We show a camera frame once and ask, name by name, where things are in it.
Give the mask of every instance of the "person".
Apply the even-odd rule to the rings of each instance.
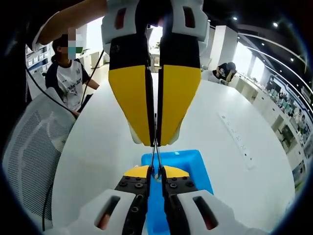
[[[301,120],[297,124],[298,124],[298,129],[297,129],[298,132],[305,128],[305,115],[302,115]]]
[[[53,41],[55,55],[51,58],[52,65],[45,75],[45,85],[47,88],[53,87],[64,104],[79,116],[91,97],[87,95],[82,104],[83,84],[88,82],[89,75],[79,59],[68,58],[67,44],[67,34]],[[99,84],[90,79],[88,86],[96,90]]]
[[[203,71],[201,77],[203,80],[208,80],[215,83],[219,83],[220,79],[226,82],[230,82],[236,72],[236,65],[233,62],[229,62],[217,66],[216,70]]]
[[[301,121],[301,117],[302,117],[302,110],[299,109],[295,114],[294,114],[294,120],[295,123],[299,123]]]
[[[67,33],[69,28],[79,28],[104,16],[106,0],[29,0],[25,7],[16,7],[15,1],[7,1],[6,9],[13,9],[10,20],[5,22],[0,46],[1,76],[4,87],[0,93],[2,100],[10,99],[3,107],[3,127],[1,128],[0,149],[6,143],[16,120],[24,111],[31,97],[26,79],[25,45],[36,51]]]

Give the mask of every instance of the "black screw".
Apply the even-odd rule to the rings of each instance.
[[[191,181],[186,182],[186,186],[188,186],[188,187],[192,187],[193,185],[194,185],[194,183],[192,183]]]
[[[139,211],[138,207],[133,207],[132,208],[132,212],[138,212],[138,211]]]
[[[141,183],[135,184],[135,188],[142,188],[142,187],[143,187],[143,184],[141,184]]]
[[[171,184],[170,184],[170,187],[171,187],[171,188],[177,188],[177,184],[171,183]]]
[[[122,186],[122,187],[124,187],[124,186],[126,186],[126,185],[127,185],[127,182],[125,182],[125,181],[121,181],[121,182],[119,182],[119,185],[120,185],[120,186]]]

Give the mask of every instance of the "person's arm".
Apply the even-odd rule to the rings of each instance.
[[[90,79],[90,77],[89,77],[88,73],[86,72],[86,70],[85,70],[85,68],[84,68],[84,66],[83,66],[83,64],[82,64],[82,62],[80,62],[79,59],[75,59],[75,61],[79,62],[79,63],[81,64],[81,66],[82,66],[82,71],[83,71],[83,83],[84,83],[85,85],[88,83],[88,86],[89,86],[90,88],[93,88],[93,89],[97,90],[98,87],[99,87],[99,84],[98,84],[97,82],[95,82],[94,80]]]
[[[226,78],[226,82],[230,82],[232,74],[233,74],[233,70],[229,72],[229,74]]]
[[[97,82],[95,82],[94,80],[90,79],[90,81],[89,81],[89,83],[88,83],[88,86],[89,86],[90,88],[93,88],[93,89],[97,90],[98,87],[99,87],[99,84],[98,84]]]
[[[226,78],[226,82],[230,82],[233,76],[235,75],[236,71],[231,70]]]
[[[107,11],[106,0],[40,0],[33,7],[26,22],[26,44],[33,51],[39,50],[69,28],[79,28]]]
[[[216,77],[219,77],[220,76],[220,74],[219,74],[219,71],[220,71],[220,67],[216,67]]]
[[[67,34],[69,28],[79,28],[105,15],[106,0],[84,0],[74,6],[55,14],[41,30],[38,43],[46,45],[62,34]]]

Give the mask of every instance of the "white chair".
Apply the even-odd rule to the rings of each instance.
[[[62,104],[53,88],[45,91]],[[38,95],[17,121],[4,149],[2,168],[12,190],[41,230],[52,228],[51,197],[58,161],[74,116],[45,94]]]

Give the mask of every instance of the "power strip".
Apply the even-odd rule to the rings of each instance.
[[[244,159],[244,162],[248,169],[252,169],[254,167],[254,160],[253,157],[250,156],[249,151],[245,144],[243,143],[242,139],[240,138],[238,132],[235,130],[231,122],[227,119],[225,115],[219,115],[222,122],[224,123],[225,127],[231,134],[232,138],[234,139],[238,149],[240,150],[242,157]]]

